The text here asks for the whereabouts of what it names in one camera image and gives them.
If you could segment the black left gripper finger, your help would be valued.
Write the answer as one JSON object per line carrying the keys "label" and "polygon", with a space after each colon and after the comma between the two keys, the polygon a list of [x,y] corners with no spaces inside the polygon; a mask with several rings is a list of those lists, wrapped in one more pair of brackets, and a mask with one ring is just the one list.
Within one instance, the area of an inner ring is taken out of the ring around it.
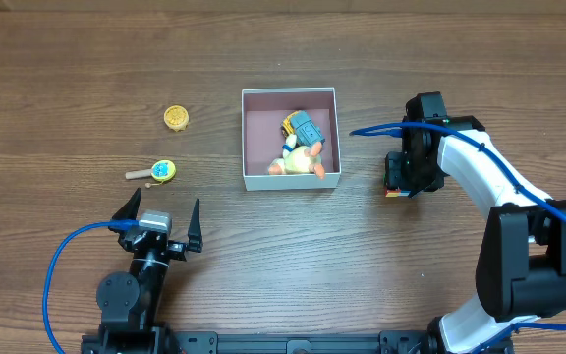
{"label": "black left gripper finger", "polygon": [[202,232],[200,226],[200,199],[196,199],[188,228],[188,245],[190,252],[202,252]]}
{"label": "black left gripper finger", "polygon": [[112,220],[136,220],[141,204],[142,189],[136,188],[128,201],[111,217]]}

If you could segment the colourful puzzle cube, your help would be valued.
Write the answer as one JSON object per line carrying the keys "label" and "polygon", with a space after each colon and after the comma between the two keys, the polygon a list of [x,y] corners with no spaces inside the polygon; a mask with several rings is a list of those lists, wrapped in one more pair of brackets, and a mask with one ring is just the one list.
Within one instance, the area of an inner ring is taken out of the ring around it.
{"label": "colourful puzzle cube", "polygon": [[386,189],[385,190],[385,196],[386,197],[408,197],[410,195],[410,192],[407,190],[401,190],[401,189]]}

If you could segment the yellow grey toy truck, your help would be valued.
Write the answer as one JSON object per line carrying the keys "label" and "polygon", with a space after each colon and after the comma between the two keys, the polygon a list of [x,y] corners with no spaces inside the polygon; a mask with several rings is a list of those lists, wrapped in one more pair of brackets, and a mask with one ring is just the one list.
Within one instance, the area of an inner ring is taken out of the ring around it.
{"label": "yellow grey toy truck", "polygon": [[303,110],[288,115],[281,123],[281,130],[285,137],[295,135],[298,146],[311,147],[315,143],[325,143],[325,137],[320,128],[315,125],[310,115]]}

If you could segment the white plush duck toy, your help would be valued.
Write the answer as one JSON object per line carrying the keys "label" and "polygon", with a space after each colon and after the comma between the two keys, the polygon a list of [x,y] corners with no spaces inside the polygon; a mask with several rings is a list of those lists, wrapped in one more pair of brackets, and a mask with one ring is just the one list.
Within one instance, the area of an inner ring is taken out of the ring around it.
{"label": "white plush duck toy", "polygon": [[282,149],[282,156],[274,159],[268,167],[269,175],[314,174],[319,179],[325,178],[322,165],[322,142],[311,146],[297,145],[298,137],[290,134]]}

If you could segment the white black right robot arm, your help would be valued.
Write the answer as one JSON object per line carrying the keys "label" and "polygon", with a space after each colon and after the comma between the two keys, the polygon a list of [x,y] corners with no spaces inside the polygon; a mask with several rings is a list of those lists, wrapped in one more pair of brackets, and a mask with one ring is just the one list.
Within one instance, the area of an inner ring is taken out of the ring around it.
{"label": "white black right robot arm", "polygon": [[523,177],[473,116],[452,117],[438,92],[419,93],[387,133],[401,148],[385,157],[389,197],[434,192],[453,178],[485,218],[476,293],[435,318],[414,353],[510,353],[521,328],[554,330],[566,311],[566,200]]}

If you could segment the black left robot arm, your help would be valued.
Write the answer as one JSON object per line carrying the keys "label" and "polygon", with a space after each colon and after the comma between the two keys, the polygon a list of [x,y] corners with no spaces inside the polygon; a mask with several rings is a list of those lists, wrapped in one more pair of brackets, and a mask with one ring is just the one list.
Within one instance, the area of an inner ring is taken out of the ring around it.
{"label": "black left robot arm", "polygon": [[101,321],[96,336],[85,336],[83,354],[182,353],[169,325],[156,320],[166,273],[172,260],[184,262],[187,253],[202,251],[200,201],[195,201],[188,227],[188,240],[171,238],[170,214],[149,210],[138,215],[142,190],[112,216],[119,226],[119,245],[133,255],[127,271],[113,272],[99,283],[96,302]]}

